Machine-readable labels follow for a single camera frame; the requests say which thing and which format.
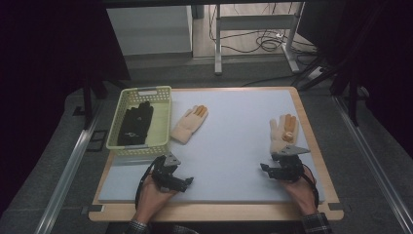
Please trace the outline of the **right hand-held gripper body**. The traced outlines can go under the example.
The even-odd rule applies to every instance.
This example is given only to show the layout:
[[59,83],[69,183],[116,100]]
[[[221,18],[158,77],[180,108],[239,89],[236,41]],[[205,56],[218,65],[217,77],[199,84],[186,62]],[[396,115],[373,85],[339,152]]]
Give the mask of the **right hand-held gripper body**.
[[288,145],[280,152],[273,153],[272,159],[279,163],[274,172],[281,175],[282,180],[296,181],[304,173],[303,163],[299,154],[309,153],[310,150],[295,145]]

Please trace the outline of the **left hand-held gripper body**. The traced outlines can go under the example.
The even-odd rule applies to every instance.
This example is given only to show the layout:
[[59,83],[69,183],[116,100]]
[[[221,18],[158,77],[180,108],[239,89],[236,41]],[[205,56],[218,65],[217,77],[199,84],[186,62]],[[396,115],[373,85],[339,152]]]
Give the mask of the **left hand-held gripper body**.
[[178,185],[178,178],[173,175],[180,161],[173,155],[162,155],[154,160],[152,178],[162,192],[169,192],[170,185]]

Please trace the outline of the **pale green plastic basket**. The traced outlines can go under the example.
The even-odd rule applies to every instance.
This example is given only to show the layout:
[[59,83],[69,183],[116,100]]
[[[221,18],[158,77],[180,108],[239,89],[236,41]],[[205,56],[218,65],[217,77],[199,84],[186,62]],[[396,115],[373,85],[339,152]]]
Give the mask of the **pale green plastic basket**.
[[[118,135],[126,112],[149,101],[154,108],[152,121],[144,144],[119,145]],[[112,120],[106,147],[119,156],[159,156],[169,152],[171,87],[130,88],[121,91]]]

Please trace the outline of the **person's right hand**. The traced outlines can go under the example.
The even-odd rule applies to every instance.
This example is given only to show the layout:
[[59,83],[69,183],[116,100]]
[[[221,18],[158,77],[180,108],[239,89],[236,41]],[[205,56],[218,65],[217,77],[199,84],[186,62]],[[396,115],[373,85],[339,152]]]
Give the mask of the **person's right hand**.
[[300,177],[295,182],[281,180],[280,184],[298,207],[301,215],[313,215],[318,212],[316,196],[311,184],[305,178]]

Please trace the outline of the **person's left hand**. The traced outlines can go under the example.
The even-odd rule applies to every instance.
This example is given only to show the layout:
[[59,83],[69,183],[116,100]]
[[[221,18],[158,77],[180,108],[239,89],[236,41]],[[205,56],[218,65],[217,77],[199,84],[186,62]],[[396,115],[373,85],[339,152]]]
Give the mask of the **person's left hand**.
[[138,206],[132,219],[147,224],[175,194],[176,191],[174,190],[162,192],[153,178],[151,176],[147,177],[143,182]]

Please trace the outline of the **beige glove orange fingertips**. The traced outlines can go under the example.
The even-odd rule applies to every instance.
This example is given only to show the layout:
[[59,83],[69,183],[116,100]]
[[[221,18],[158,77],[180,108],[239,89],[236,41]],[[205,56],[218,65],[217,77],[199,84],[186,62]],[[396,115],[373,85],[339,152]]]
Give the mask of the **beige glove orange fingertips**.
[[288,145],[295,145],[298,138],[299,122],[291,114],[270,120],[270,152],[277,153]]
[[188,109],[172,129],[170,136],[182,144],[186,144],[192,134],[202,125],[208,115],[204,105],[195,105]]

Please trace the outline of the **light blue table mat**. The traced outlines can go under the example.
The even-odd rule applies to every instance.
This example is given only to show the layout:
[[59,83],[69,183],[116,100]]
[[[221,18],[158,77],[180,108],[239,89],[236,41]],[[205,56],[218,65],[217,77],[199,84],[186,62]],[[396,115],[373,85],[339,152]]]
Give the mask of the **light blue table mat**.
[[[188,143],[169,138],[169,152],[181,161],[174,175],[194,178],[172,201],[288,202],[285,190],[261,170],[260,163],[277,164],[270,156],[270,120],[298,114],[293,94],[292,88],[172,91],[170,128],[194,105],[208,109],[206,120]],[[115,154],[98,201],[132,204],[139,180],[155,157]]]

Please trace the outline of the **person's plaid clothing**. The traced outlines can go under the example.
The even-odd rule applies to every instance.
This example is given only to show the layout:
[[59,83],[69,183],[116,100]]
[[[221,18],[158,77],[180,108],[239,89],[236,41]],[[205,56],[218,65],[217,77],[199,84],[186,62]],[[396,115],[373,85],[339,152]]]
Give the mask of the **person's plaid clothing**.
[[188,227],[175,225],[172,228],[172,234],[199,234],[197,231],[190,229]]

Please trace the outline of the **black tripod stand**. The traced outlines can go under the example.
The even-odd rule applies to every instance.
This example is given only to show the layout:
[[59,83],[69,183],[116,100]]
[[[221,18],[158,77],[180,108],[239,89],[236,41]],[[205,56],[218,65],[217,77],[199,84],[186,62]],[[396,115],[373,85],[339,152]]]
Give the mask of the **black tripod stand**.
[[329,88],[329,91],[334,97],[337,97],[341,96],[345,89],[348,89],[349,95],[347,96],[347,113],[351,122],[357,127],[357,102],[360,100],[360,96],[358,95],[358,78],[355,56],[347,56],[337,65],[327,69],[320,76],[304,85],[299,85],[300,79],[297,78],[292,83],[292,86],[297,88],[299,91],[307,91],[333,76],[335,76],[335,78]]

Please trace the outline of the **black metal stand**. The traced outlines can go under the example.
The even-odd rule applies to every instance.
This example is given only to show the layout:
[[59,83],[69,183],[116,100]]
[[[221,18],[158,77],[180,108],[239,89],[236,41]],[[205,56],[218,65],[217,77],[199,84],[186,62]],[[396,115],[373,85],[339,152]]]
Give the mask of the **black metal stand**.
[[105,76],[93,77],[86,74],[83,79],[83,100],[85,115],[84,129],[88,129],[92,125],[92,120],[94,118],[92,94],[94,94],[97,99],[105,99],[108,96],[108,91],[103,84],[104,81],[111,83],[121,90],[128,88],[125,83],[117,79],[111,79]]

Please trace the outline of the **dark curtain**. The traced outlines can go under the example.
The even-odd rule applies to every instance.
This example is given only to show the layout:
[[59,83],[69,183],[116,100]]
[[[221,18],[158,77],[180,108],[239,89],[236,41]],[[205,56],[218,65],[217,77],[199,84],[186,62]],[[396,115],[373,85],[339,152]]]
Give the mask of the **dark curtain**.
[[356,57],[367,107],[413,158],[413,0],[308,0],[298,34],[330,68]]
[[55,131],[66,97],[130,77],[103,0],[0,0],[0,215]]

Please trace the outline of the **white cabinet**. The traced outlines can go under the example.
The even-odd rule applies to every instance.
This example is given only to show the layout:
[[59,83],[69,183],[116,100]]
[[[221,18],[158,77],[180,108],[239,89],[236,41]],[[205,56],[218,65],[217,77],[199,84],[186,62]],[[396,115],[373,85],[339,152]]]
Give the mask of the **white cabinet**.
[[124,56],[192,51],[189,6],[107,9],[107,14]]

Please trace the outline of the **small black floor frame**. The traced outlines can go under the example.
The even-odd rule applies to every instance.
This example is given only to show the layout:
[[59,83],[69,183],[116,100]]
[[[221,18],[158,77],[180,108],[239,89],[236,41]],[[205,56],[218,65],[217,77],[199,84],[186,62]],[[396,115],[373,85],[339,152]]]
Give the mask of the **small black floor frame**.
[[106,141],[106,136],[107,136],[106,130],[94,131],[88,143],[86,151],[87,152],[100,152]]

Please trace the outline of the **aluminium floor rail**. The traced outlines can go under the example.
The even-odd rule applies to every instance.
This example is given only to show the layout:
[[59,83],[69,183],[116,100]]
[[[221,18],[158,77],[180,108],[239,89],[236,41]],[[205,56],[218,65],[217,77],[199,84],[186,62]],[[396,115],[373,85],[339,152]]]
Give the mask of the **aluminium floor rail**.
[[339,97],[333,97],[332,100],[335,102],[345,125],[349,129],[350,134],[358,147],[358,150],[366,161],[368,168],[373,174],[383,195],[390,205],[395,218],[397,219],[399,225],[403,230],[403,233],[413,234],[413,215],[410,213],[401,196],[392,185],[360,128],[357,127],[349,117],[348,107],[346,106],[345,102],[342,101]]
[[42,217],[33,234],[51,234],[56,219],[62,208],[69,188],[80,167],[83,156],[92,138],[95,126],[100,118],[100,112],[104,106],[103,100],[98,100],[93,109],[93,117],[90,124],[80,133],[78,140],[70,154],[66,166],[59,178],[51,199],[43,212]]

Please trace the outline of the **white metal desk frame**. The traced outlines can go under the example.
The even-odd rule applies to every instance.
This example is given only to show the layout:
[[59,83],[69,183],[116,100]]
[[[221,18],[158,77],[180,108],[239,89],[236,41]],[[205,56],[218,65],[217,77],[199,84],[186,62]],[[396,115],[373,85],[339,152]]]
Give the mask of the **white metal desk frame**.
[[299,2],[293,15],[263,15],[263,16],[239,16],[222,17],[220,5],[216,5],[215,23],[215,54],[214,54],[214,73],[222,74],[222,55],[220,32],[231,30],[258,30],[258,29],[287,29],[289,31],[287,40],[282,43],[282,50],[293,73],[299,72],[296,62],[296,55],[292,52],[292,42],[298,27],[304,3]]

